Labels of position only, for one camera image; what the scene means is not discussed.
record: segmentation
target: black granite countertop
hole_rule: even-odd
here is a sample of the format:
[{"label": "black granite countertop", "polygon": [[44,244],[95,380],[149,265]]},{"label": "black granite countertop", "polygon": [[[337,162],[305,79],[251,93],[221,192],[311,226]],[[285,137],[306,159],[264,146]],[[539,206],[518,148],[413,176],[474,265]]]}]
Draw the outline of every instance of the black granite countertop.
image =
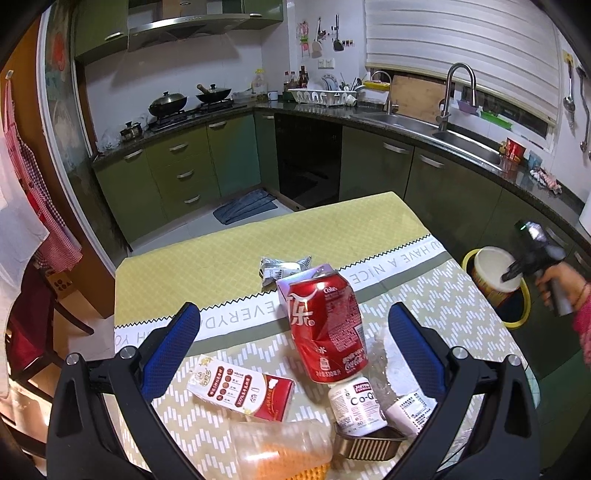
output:
[{"label": "black granite countertop", "polygon": [[145,132],[143,137],[121,144],[118,148],[111,150],[107,154],[97,156],[93,160],[93,168],[102,168],[113,161],[118,161],[123,156],[154,142],[154,140],[158,138],[163,138],[167,135],[178,133],[198,125],[221,121],[234,116],[253,113],[255,111],[267,113],[280,112],[337,122],[346,127],[357,128],[378,135],[383,135],[394,140],[404,141],[408,144],[441,155],[442,157],[446,157],[485,176],[486,178],[489,178],[490,180],[493,180],[503,188],[520,197],[522,200],[528,202],[565,231],[565,233],[568,234],[575,243],[587,253],[587,255],[591,255],[591,236],[579,223],[579,216],[583,210],[584,203],[568,189],[563,187],[562,194],[556,196],[550,193],[547,189],[539,186],[539,184],[531,178],[526,168],[519,167],[517,171],[511,171],[508,173],[501,172],[482,163],[476,163],[469,157],[465,157],[458,154],[457,151],[453,151],[453,148],[444,148],[437,141],[421,138],[420,135],[411,135],[409,132],[394,130],[386,125],[365,122],[355,117],[355,115],[359,113],[376,111],[375,108],[368,106],[330,108],[281,101],[236,105],[232,109],[204,115],[156,133]]}]

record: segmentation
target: red coca-cola can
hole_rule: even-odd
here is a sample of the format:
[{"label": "red coca-cola can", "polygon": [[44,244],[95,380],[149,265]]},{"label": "red coca-cola can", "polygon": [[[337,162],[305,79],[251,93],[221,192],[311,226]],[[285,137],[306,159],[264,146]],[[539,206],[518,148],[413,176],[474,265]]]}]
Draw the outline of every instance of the red coca-cola can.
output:
[{"label": "red coca-cola can", "polygon": [[336,271],[290,285],[291,334],[310,378],[334,383],[368,363],[355,293]]}]

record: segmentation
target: blue towel on floor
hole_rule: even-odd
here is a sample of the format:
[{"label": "blue towel on floor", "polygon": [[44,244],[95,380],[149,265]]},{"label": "blue towel on floor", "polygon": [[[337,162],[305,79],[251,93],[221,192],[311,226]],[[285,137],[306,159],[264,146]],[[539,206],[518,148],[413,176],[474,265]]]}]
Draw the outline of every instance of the blue towel on floor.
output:
[{"label": "blue towel on floor", "polygon": [[213,216],[222,225],[230,225],[258,213],[276,209],[277,205],[273,203],[273,200],[275,200],[275,197],[266,190],[253,190],[214,210]]}]

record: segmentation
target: cooking pot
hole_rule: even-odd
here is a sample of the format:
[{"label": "cooking pot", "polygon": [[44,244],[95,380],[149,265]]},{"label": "cooking pot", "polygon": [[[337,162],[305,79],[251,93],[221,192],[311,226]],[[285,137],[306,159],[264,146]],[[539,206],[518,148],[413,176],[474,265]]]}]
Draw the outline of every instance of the cooking pot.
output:
[{"label": "cooking pot", "polygon": [[203,103],[221,102],[232,91],[231,88],[216,88],[215,83],[212,83],[209,90],[201,84],[197,85],[197,88],[203,92],[201,95],[197,95],[197,98]]},{"label": "cooking pot", "polygon": [[160,118],[166,115],[172,115],[173,113],[182,110],[187,103],[187,97],[182,93],[168,93],[164,92],[162,97],[154,100],[152,105],[148,108],[148,111]]},{"label": "cooking pot", "polygon": [[138,138],[142,136],[142,126],[139,123],[132,123],[127,122],[125,127],[121,133],[121,140],[124,142],[128,142],[129,140],[133,140],[134,138]]}]

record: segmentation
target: white bucket lid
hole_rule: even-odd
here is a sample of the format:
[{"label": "white bucket lid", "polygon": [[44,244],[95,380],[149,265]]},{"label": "white bucket lid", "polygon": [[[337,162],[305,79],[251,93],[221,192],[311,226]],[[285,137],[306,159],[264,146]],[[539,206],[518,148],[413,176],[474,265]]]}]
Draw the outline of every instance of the white bucket lid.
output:
[{"label": "white bucket lid", "polygon": [[502,248],[484,247],[474,257],[474,268],[482,279],[495,290],[510,293],[519,288],[523,275],[503,282],[501,277],[508,270],[515,258]]}]

